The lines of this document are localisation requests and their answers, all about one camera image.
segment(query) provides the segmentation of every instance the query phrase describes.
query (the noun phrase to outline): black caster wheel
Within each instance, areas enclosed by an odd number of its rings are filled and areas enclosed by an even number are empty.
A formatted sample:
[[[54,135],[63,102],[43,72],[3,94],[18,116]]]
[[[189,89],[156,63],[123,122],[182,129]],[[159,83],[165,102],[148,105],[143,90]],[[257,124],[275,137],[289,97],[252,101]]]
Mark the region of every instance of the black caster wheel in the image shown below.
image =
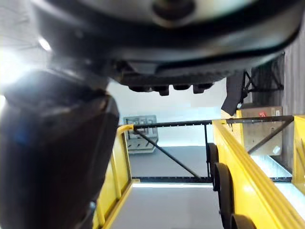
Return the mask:
[[[255,229],[255,226],[246,216],[232,214],[230,229]]]
[[[218,191],[221,220],[224,229],[229,229],[231,214],[234,213],[233,183],[230,170],[223,163],[215,163],[214,172],[214,191]]]
[[[219,162],[218,149],[214,143],[208,143],[208,147],[206,150],[207,150],[207,162],[210,165],[210,174],[214,187],[214,165],[215,163]]]

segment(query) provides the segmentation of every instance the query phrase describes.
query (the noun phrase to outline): diagonal black brace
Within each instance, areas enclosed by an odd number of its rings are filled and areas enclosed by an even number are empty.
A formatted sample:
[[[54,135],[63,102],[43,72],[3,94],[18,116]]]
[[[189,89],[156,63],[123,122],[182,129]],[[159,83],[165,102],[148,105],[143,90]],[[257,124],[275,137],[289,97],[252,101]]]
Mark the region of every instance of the diagonal black brace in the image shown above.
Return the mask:
[[[192,174],[194,177],[201,179],[200,176],[198,176],[194,171],[192,171],[189,167],[187,167],[186,165],[184,165],[182,162],[180,162],[177,158],[175,158],[174,156],[172,156],[171,154],[169,154],[165,149],[163,149],[162,147],[158,146],[154,141],[150,140],[148,137],[146,137],[144,134],[142,134],[140,131],[138,131],[137,129],[133,130],[136,134],[140,135],[142,138],[144,138],[146,141],[148,141],[150,144],[152,144],[153,146],[155,146],[157,149],[159,149],[162,153],[164,153],[165,155],[167,155],[171,160],[173,160],[174,162],[176,162],[178,165],[180,165],[182,168],[184,168],[186,171],[188,171],[190,174]]]
[[[205,140],[206,168],[208,172],[208,177],[210,177],[210,166],[209,166],[210,159],[208,158],[209,155],[208,151],[210,151],[210,148],[208,144],[208,134],[206,131],[206,125],[204,125],[204,140]]]
[[[262,141],[257,143],[255,146],[253,146],[248,153],[251,155],[255,150],[259,149],[262,145],[264,145],[266,142],[268,142],[271,138],[273,138],[275,135],[280,133],[282,130],[284,130],[289,124],[293,122],[294,118],[292,117],[290,120],[284,122],[279,128],[274,130],[271,134],[269,134],[267,137],[265,137]]]

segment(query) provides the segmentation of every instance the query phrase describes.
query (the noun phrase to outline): red label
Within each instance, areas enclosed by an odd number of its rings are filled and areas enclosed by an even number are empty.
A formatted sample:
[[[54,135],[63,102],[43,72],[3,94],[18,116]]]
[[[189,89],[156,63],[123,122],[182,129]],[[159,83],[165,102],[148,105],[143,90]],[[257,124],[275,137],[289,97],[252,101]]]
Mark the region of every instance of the red label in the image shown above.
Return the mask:
[[[264,111],[260,112],[260,113],[259,113],[259,116],[260,116],[260,117],[266,117],[266,112],[264,112]]]

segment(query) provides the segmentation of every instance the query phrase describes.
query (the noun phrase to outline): black metal frame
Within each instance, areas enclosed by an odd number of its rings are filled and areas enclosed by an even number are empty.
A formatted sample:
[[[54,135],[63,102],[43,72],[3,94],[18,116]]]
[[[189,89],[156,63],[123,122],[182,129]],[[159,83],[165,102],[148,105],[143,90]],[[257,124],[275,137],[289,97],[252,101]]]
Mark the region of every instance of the black metal frame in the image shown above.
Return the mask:
[[[284,122],[279,128],[277,128],[275,131],[273,131],[271,134],[266,136],[263,140],[261,140],[258,144],[253,146],[248,152],[249,154],[253,153],[257,149],[259,149],[262,145],[264,145],[266,142],[268,142],[270,139],[272,139],[274,136],[276,136],[278,133],[280,133],[282,130],[284,130],[290,123],[294,121],[294,117],[292,115],[284,115],[284,116],[270,116],[270,117],[253,117],[253,118],[235,118],[235,119],[226,119],[226,124],[250,124],[250,123],[265,123],[265,122]],[[170,127],[170,126],[190,126],[190,125],[204,125],[204,137],[205,137],[205,145],[208,147],[208,140],[207,140],[207,125],[211,125],[212,120],[199,120],[199,121],[187,121],[187,122],[169,122],[169,123],[153,123],[153,124],[143,124],[143,125],[134,125],[133,131],[140,135],[142,138],[144,138],[146,141],[154,145],[156,148],[158,148],[161,152],[163,152],[165,155],[167,155],[170,159],[175,161],[177,164],[179,164],[181,167],[183,167],[186,171],[191,173],[193,177],[133,177],[135,179],[140,179],[141,182],[146,183],[211,183],[211,175],[210,175],[210,165],[208,161],[208,155],[206,150],[206,164],[207,164],[207,177],[200,177],[197,175],[194,171],[192,171],[189,167],[184,165],[181,161],[179,161],[177,158],[172,156],[170,153],[168,153],[166,150],[164,150],[162,147],[158,146],[155,142],[150,140],[147,136],[142,134],[138,129],[144,129],[144,128],[156,128],[156,127]],[[271,177],[270,178],[273,182],[291,182],[291,177]]]
[[[261,88],[254,83],[254,77],[250,76],[247,71],[244,71],[241,103],[243,103],[244,98],[250,92],[276,92],[284,90],[284,85],[278,81],[275,75],[272,74],[271,79],[275,82],[276,88]]]

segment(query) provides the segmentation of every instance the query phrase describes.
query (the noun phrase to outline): yellow railing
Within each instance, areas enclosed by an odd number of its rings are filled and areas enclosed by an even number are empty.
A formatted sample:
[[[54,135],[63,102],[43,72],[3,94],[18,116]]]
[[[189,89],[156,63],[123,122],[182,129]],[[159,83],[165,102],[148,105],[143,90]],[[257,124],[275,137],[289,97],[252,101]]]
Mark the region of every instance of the yellow railing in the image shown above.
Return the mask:
[[[305,115],[295,116],[294,170],[292,183],[305,195]]]
[[[234,212],[252,220],[256,229],[305,229],[305,222],[226,130],[223,121],[213,121],[219,162],[228,166],[234,190]]]
[[[93,229],[110,228],[131,191],[132,177],[124,134],[130,129],[133,129],[133,125],[125,125],[117,130],[105,182],[97,201]]]

